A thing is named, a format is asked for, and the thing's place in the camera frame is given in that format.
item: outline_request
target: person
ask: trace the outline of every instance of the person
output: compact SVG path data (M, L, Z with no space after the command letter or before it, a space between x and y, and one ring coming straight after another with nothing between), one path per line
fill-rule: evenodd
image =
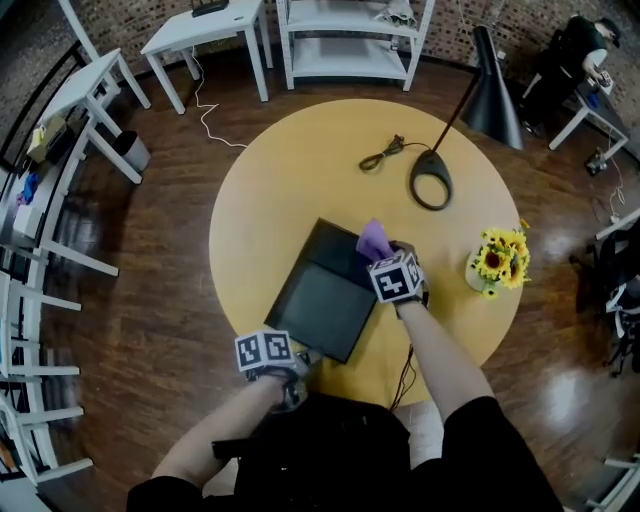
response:
M424 301L394 306L444 423L441 458L411 470L409 433L379 405L310 393L293 412L272 413L289 379L287 372L272 371L185 434L151 479L129 492L127 511L419 504L431 511L561 512L534 456L465 350ZM234 494L203 498L205 483L236 456Z
M609 18L591 22L582 16L573 16L564 32L558 32L549 49L538 57L537 71L541 78L520 104L523 126L539 136L540 123L560 107L586 77L608 86L609 79L600 72L599 66L607 57L607 41L619 48L621 35Z

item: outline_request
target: trash bin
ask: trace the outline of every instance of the trash bin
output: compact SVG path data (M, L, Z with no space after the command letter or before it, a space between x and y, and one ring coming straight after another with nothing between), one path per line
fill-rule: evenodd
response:
M122 132L113 143L113 149L138 172L149 165L151 155L136 132Z

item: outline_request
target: white cable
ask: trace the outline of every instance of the white cable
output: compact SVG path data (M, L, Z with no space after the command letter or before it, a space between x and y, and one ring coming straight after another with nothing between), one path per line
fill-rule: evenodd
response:
M462 3L461 3L461 0L458 0L458 11L460 12L460 18L462 19L462 26L464 27L464 33L467 35L467 39L471 43L471 46L473 48L475 48L476 45L473 42L473 39L471 39L471 36L469 35L469 31L467 30L467 20L464 19L464 14L462 14Z
M198 88L196 89L196 105L197 105L198 108L208 108L209 109L204 114L202 114L202 116L200 116L200 122L207 129L207 137L209 137L210 139L213 139L213 140L219 140L220 142L224 142L230 148L246 148L247 146L244 145L244 144L230 144L229 142L224 140L222 137L214 137L213 135L211 135L211 132L209 131L209 125L204 122L204 118L207 117L210 112L213 112L213 110L218 108L220 106L220 104L219 103L216 103L215 105L201 105L200 104L200 97L198 96L198 93L200 92L200 88L204 85L204 69L202 69L202 66L198 62L198 59L196 59L196 47L195 46L191 47L191 57L193 58L195 63L198 65L198 68L200 69L200 79L201 80L200 80L200 85L198 85Z
M611 131L612 130L609 129L609 149L611 149ZM622 180L622 172L620 171L620 167L618 167L618 164L613 159L613 157L611 157L610 160L611 162L613 162L613 165L615 165L616 169L618 170L618 176L620 177L620 185L614 188L613 192L611 192L611 195L609 196L609 206L611 206L611 216L619 218L619 215L616 213L616 210L613 207L613 198L618 196L618 201L620 201L620 204L624 204L624 194L622 193L622 189L624 188L624 181Z

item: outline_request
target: purple cloth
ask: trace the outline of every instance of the purple cloth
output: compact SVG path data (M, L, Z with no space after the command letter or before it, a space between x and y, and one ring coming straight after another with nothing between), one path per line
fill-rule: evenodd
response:
M393 256L393 249L380 221L371 219L356 244L356 251L374 263Z

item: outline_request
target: black power cord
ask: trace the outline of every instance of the black power cord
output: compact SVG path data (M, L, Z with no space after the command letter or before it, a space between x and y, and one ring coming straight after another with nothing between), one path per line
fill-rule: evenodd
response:
M407 144L404 143L404 137L402 135L394 135L391 144L381 153L376 153L375 155L368 156L364 160L360 162L358 167L362 172L370 172L373 171L380 162L388 156L397 155L407 146L424 146L427 149L431 149L427 144L423 144L422 142L409 142Z

